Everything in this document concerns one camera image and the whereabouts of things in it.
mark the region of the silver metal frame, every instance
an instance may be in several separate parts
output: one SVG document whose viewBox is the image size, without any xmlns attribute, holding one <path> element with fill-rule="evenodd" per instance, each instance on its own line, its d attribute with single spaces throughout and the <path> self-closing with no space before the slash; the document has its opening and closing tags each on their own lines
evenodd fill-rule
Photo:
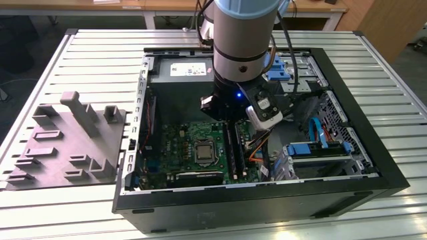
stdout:
<svg viewBox="0 0 427 240">
<path fill-rule="evenodd" d="M 392 197 L 365 203 L 339 217 L 180 231 L 172 234 L 156 233 L 156 235 L 141 234 L 120 215 L 110 213 L 114 185 L 0 191 L 0 238 L 50 240 L 146 237 L 236 240 L 425 238 L 427 126 L 420 125 L 427 123 L 424 105 L 416 97 L 412 97 L 413 93 L 399 76 L 388 73 L 389 65 L 379 57 L 377 51 L 368 47 L 363 37 L 355 36 L 352 32 L 291 31 L 289 34 L 296 48 L 324 49 L 397 167 L 408 179 L 409 188 Z M 274 31 L 273 36 L 277 47 L 285 47 L 282 33 Z M 120 42 L 105 43 L 112 39 L 114 41 L 120 39 Z M 142 43 L 134 44 L 129 41 L 132 39 Z M 113 103 L 122 109 L 133 112 L 134 104 L 132 103 L 129 107 L 128 98 L 134 98 L 136 94 L 144 47 L 197 47 L 196 42 L 196 34 L 182 33 L 180 30 L 85 29 L 78 30 L 76 35 L 65 36 L 0 147 L 0 159 L 5 154 L 9 156 L 20 150 L 18 140 L 28 134 L 21 128 L 32 125 L 26 115 L 32 112 L 36 102 L 56 101 L 54 92 L 73 87 L 92 92 L 85 93 L 82 97 L 89 100 L 98 99 L 94 107 L 104 107 L 108 104 L 105 99 L 112 99 L 110 101 L 114 101 Z M 125 118 L 125 122 L 132 122 L 130 117 Z M 130 126 L 124 127 L 124 136 L 130 133 L 130 129 Z M 0 185 L 6 176 L 2 174 L 4 163 L 2 161 L 0 164 Z"/>
</svg>

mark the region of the metal table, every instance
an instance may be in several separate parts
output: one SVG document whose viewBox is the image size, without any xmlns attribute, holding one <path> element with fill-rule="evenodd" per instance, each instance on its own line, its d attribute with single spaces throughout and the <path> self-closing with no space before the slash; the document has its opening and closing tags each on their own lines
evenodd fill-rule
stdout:
<svg viewBox="0 0 427 240">
<path fill-rule="evenodd" d="M 273 34 L 285 47 L 281 32 Z M 141 234 L 110 213 L 113 185 L 0 192 L 0 239 L 376 239 L 427 236 L 425 107 L 363 36 L 352 32 L 292 31 L 295 47 L 324 48 L 381 137 L 411 187 L 339 217 L 245 225 L 156 235 Z M 57 110 L 62 91 L 80 92 L 96 110 L 117 105 L 132 119 L 144 47 L 196 47 L 193 32 L 78 30 L 64 36 L 0 147 L 0 181 L 13 169 L 21 140 L 32 133 L 38 104 Z"/>
</svg>

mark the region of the electrical cable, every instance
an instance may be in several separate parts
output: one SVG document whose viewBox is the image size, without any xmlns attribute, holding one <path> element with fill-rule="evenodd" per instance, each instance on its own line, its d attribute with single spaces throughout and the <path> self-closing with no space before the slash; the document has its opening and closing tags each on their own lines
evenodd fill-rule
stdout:
<svg viewBox="0 0 427 240">
<path fill-rule="evenodd" d="M 197 13 L 197 16 L 194 18 L 194 29 L 197 31 L 197 37 L 198 37 L 198 41 L 201 44 L 205 45 L 205 40 L 201 37 L 201 33 L 200 33 L 200 28 L 198 28 L 198 18 L 202 15 L 204 11 L 206 10 L 208 6 L 210 5 L 210 3 L 213 2 L 213 0 L 208 0 L 208 2 L 202 5 L 201 10 Z"/>
<path fill-rule="evenodd" d="M 197 1 L 194 2 L 194 7 L 193 7 L 192 18 L 190 18 L 189 30 L 192 30 L 192 29 L 193 29 L 193 26 L 194 26 L 194 20 L 196 20 L 196 13 L 197 13 L 198 4 L 200 4 L 200 1 L 197 0 Z"/>
<path fill-rule="evenodd" d="M 297 88 L 299 88 L 299 67 L 296 65 L 295 52 L 293 52 L 293 48 L 292 48 L 292 42 L 291 42 L 291 37 L 289 37 L 289 33 L 288 33 L 285 20 L 282 19 L 281 15 L 280 15 L 280 12 L 277 12 L 276 15 L 277 15 L 277 18 L 280 20 L 280 25 L 281 25 L 282 32 L 284 32 L 288 52 L 291 54 L 291 60 L 292 60 L 292 65 L 293 65 L 293 91 L 292 91 L 292 98 L 293 98 L 295 95 L 296 95 Z"/>
<path fill-rule="evenodd" d="M 256 153 L 256 151 L 261 148 L 262 144 L 265 143 L 266 139 L 269 138 L 269 135 L 265 137 L 265 139 L 261 141 L 261 143 L 258 144 L 258 146 L 254 148 L 254 151 L 252 152 L 250 156 L 248 157 L 248 161 L 249 162 L 262 162 L 261 159 L 258 158 L 253 158 L 253 155 Z"/>
<path fill-rule="evenodd" d="M 266 66 L 264 67 L 264 69 L 261 70 L 261 73 L 266 73 L 269 71 L 269 69 L 272 68 L 272 65 L 274 63 L 274 55 L 276 55 L 276 40 L 273 35 L 270 34 L 270 42 L 272 42 L 272 47 L 270 47 L 270 51 L 269 51 L 269 61 Z"/>
<path fill-rule="evenodd" d="M 262 166 L 268 171 L 266 175 L 264 175 L 264 172 L 262 172 L 261 181 L 266 182 L 270 179 L 270 165 L 269 165 L 269 156 L 268 156 L 268 140 L 265 141 L 265 143 L 260 147 L 260 152 L 261 152 Z"/>
<path fill-rule="evenodd" d="M 296 3 L 295 3 L 295 1 L 293 1 L 293 0 L 291 0 L 291 1 L 292 1 L 292 4 L 293 4 L 293 13 L 292 13 L 292 18 L 296 18 L 296 14 L 297 14 L 299 10 L 297 10 L 297 7 L 296 7 Z"/>
<path fill-rule="evenodd" d="M 13 82 L 17 82 L 17 81 L 28 81 L 28 80 L 29 81 L 38 81 L 38 79 L 36 79 L 36 78 L 13 79 L 10 81 L 6 81 L 6 82 L 1 83 L 0 86 L 6 85 L 6 84 L 13 83 Z"/>
</svg>

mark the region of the motherboard chip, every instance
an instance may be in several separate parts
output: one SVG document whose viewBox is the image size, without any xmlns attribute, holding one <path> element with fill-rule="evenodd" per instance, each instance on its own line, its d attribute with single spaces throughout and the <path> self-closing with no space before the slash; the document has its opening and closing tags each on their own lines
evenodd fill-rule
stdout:
<svg viewBox="0 0 427 240">
<path fill-rule="evenodd" d="M 208 166 L 214 162 L 214 144 L 213 141 L 198 141 L 193 145 L 194 163 L 200 166 Z"/>
<path fill-rule="evenodd" d="M 202 145 L 196 148 L 197 150 L 197 159 L 210 159 L 212 154 L 210 154 L 210 146 L 209 145 Z"/>
</svg>

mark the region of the floor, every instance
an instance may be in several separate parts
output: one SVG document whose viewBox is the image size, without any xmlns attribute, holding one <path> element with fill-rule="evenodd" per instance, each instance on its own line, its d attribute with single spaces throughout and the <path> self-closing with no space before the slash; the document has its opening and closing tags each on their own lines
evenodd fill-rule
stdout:
<svg viewBox="0 0 427 240">
<path fill-rule="evenodd" d="M 50 60 L 56 47 L 62 39 L 66 29 L 144 29 L 145 23 L 138 16 L 60 16 L 57 25 L 49 24 L 44 16 L 30 17 L 38 32 L 38 40 L 29 43 L 26 48 L 34 58 L 32 69 L 20 74 L 10 74 L 0 68 L 0 85 L 9 80 L 38 79 Z M 190 26 L 189 17 L 170 19 L 170 24 L 161 17 L 154 18 L 158 29 L 181 29 Z M 416 52 L 408 46 L 391 65 L 412 91 L 427 104 L 427 53 Z M 0 102 L 0 143 L 8 134 L 26 98 L 34 87 L 36 80 L 14 81 L 1 85 L 1 89 L 12 96 L 6 103 Z"/>
</svg>

